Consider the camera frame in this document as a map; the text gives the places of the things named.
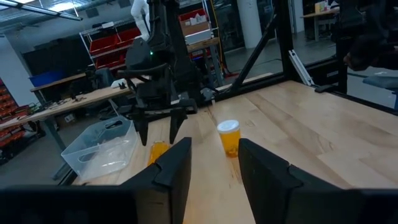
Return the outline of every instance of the blue bin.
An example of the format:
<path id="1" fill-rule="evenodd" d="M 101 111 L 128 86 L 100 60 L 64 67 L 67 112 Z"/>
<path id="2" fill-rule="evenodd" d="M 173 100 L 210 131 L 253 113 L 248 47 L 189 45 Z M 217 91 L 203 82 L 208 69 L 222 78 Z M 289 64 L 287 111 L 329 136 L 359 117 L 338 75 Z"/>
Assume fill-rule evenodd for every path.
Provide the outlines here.
<path id="1" fill-rule="evenodd" d="M 45 72 L 40 75 L 35 75 L 33 77 L 29 77 L 34 87 L 40 87 L 42 85 L 47 85 L 58 80 L 65 78 L 65 73 L 63 71 L 51 71 Z"/>

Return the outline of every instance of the concrete floor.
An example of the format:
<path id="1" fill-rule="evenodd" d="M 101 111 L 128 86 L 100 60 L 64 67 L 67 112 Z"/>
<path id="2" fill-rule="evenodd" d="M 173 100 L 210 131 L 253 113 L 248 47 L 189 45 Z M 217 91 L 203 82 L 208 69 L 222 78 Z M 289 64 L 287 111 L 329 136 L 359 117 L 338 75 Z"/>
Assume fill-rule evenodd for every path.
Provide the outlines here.
<path id="1" fill-rule="evenodd" d="M 333 42 L 321 40 L 319 42 L 306 42 L 303 34 L 294 37 L 294 48 L 301 61 L 306 63 L 316 62 L 328 58 L 335 53 Z M 231 72 L 240 72 L 250 57 L 252 50 L 239 49 L 226 54 L 226 61 Z M 276 40 L 271 40 L 261 52 L 259 58 L 250 71 L 248 78 L 267 72 L 277 73 L 282 71 L 279 45 Z M 362 76 L 389 75 L 398 76 L 390 70 L 370 68 L 365 72 L 353 72 Z M 392 107 L 395 96 L 390 91 L 369 86 L 362 83 L 363 78 L 349 77 L 348 94 L 373 101 L 384 106 Z M 97 122 L 95 118 L 88 118 L 75 123 L 73 126 L 60 130 L 60 136 L 66 145 L 69 145 L 86 127 Z M 0 166 L 0 187 L 16 184 L 57 184 L 51 176 L 62 165 L 60 150 L 55 145 L 52 137 L 33 142 L 26 150 L 13 158 L 7 164 Z"/>

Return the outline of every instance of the ceiling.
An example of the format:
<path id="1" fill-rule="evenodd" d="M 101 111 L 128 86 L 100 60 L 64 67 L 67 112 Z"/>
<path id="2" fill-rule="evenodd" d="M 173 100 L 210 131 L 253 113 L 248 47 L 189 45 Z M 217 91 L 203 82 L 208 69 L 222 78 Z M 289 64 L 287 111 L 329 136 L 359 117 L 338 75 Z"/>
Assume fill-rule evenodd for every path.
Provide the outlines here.
<path id="1" fill-rule="evenodd" d="M 84 9 L 88 9 L 91 7 L 98 6 L 100 4 L 104 4 L 109 2 L 109 0 L 73 0 L 73 3 L 77 9 L 77 11 L 81 11 Z M 72 0 L 34 0 L 28 2 L 26 4 L 42 7 L 45 9 L 51 9 L 55 6 L 59 7 L 65 4 L 71 4 Z M 75 11 L 72 9 L 68 9 L 62 11 L 69 14 L 74 14 Z M 6 8 L 0 10 L 0 32 L 6 32 L 9 30 L 21 29 L 26 26 L 31 26 L 38 22 L 43 22 L 49 19 L 53 19 L 53 16 L 47 16 L 44 14 L 39 14 L 35 12 L 29 12 L 25 10 L 18 10 L 15 8 Z"/>

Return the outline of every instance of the clear plastic bin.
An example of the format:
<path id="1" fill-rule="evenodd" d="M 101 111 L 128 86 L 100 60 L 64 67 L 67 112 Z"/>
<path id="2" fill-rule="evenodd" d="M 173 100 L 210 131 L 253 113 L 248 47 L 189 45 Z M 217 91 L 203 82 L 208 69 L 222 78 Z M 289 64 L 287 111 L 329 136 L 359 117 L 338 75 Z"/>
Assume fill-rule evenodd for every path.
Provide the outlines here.
<path id="1" fill-rule="evenodd" d="M 117 116 L 86 128 L 61 156 L 81 180 L 88 180 L 126 167 L 136 143 L 134 123 Z"/>

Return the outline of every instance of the black metal frame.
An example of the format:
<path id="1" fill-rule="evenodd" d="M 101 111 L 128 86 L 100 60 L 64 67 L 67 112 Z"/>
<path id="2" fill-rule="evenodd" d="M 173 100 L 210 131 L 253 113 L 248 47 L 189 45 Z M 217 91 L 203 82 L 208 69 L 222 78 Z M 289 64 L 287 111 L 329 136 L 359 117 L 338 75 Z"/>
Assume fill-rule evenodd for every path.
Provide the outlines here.
<path id="1" fill-rule="evenodd" d="M 246 62 L 242 72 L 239 74 L 239 77 L 235 80 L 235 82 L 229 87 L 226 91 L 222 91 L 219 94 L 215 95 L 216 101 L 226 100 L 228 98 L 232 98 L 234 96 L 238 96 L 244 93 L 248 93 L 251 91 L 255 91 L 261 88 L 265 88 L 268 86 L 276 85 L 278 83 L 285 82 L 287 80 L 294 80 L 296 82 L 301 82 L 300 76 L 294 69 L 294 66 L 289 58 L 289 51 L 293 49 L 293 38 L 290 30 L 290 17 L 289 17 L 289 5 L 288 0 L 274 0 L 274 19 L 268 25 L 267 31 L 263 34 L 262 39 L 258 43 L 257 47 L 254 49 L 254 52 L 250 56 L 249 60 Z M 280 54 L 282 58 L 282 66 L 283 72 L 273 74 L 268 77 L 258 78 L 251 82 L 243 83 L 244 79 L 247 77 L 250 69 L 254 65 L 254 62 L 257 60 L 259 54 L 266 46 L 268 40 L 270 39 L 270 32 L 273 32 L 274 29 L 277 31 L 277 37 L 280 45 Z M 325 60 L 321 60 L 319 62 L 311 63 L 305 66 L 308 73 L 316 77 L 318 73 L 324 73 L 325 76 L 327 73 L 335 72 L 336 67 L 338 70 L 344 70 L 346 65 L 343 65 L 342 62 L 339 62 L 336 57 L 331 57 Z M 333 95 L 340 96 L 342 98 L 346 98 L 348 100 L 361 103 L 363 105 L 375 108 L 377 110 L 385 111 L 390 114 L 398 115 L 391 108 L 387 108 L 385 106 L 377 105 L 370 101 L 362 100 L 353 96 L 348 96 L 346 93 L 346 77 L 347 72 L 342 74 L 337 74 L 333 77 L 321 77 L 320 80 L 326 83 L 341 83 L 343 87 L 345 86 L 345 90 L 343 91 L 332 91 L 330 92 Z M 206 106 L 207 104 L 198 104 L 198 106 Z M 154 116 L 151 120 L 162 119 L 164 116 Z M 76 178 L 76 174 L 71 171 L 60 183 L 60 185 L 71 184 L 73 180 Z"/>

